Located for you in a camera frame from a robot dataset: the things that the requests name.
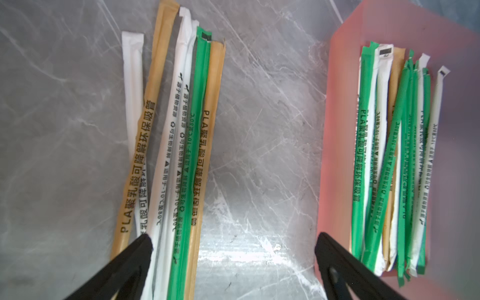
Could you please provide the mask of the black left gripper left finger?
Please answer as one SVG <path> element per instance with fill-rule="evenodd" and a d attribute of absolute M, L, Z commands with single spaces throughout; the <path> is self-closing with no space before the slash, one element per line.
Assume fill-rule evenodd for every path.
<path fill-rule="evenodd" d="M 141 235 L 67 299 L 140 299 L 152 251 L 151 238 L 147 234 Z"/>

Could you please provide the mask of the green PLA printed straw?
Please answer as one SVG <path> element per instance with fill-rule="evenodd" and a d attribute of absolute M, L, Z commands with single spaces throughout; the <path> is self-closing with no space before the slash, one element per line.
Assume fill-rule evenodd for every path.
<path fill-rule="evenodd" d="M 378 43 L 371 42 L 363 47 L 359 67 L 358 110 L 356 122 L 356 142 L 354 152 L 354 177 L 352 189 L 351 253 L 360 260 L 362 255 L 365 220 L 365 197 L 368 195 L 370 181 L 365 178 L 370 172 L 366 169 L 370 157 L 366 153 L 368 142 L 368 110 L 370 104 L 371 81 Z"/>

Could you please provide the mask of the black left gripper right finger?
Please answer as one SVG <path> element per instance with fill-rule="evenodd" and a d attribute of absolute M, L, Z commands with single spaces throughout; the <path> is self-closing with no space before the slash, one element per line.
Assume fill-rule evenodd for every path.
<path fill-rule="evenodd" d="M 402 300 L 404 298 L 328 233 L 319 234 L 314 252 L 327 299 L 350 300 L 351 291 L 360 300 Z"/>

